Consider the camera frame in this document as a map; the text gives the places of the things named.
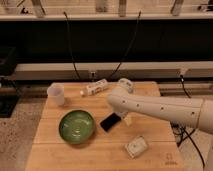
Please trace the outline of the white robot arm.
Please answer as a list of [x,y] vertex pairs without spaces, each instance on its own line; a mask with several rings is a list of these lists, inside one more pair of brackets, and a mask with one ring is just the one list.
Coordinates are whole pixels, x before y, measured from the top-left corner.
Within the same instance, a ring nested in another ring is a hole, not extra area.
[[195,98],[142,96],[133,93],[133,83],[122,78],[107,96],[114,113],[125,118],[129,112],[199,129],[212,135],[204,171],[213,171],[213,101]]

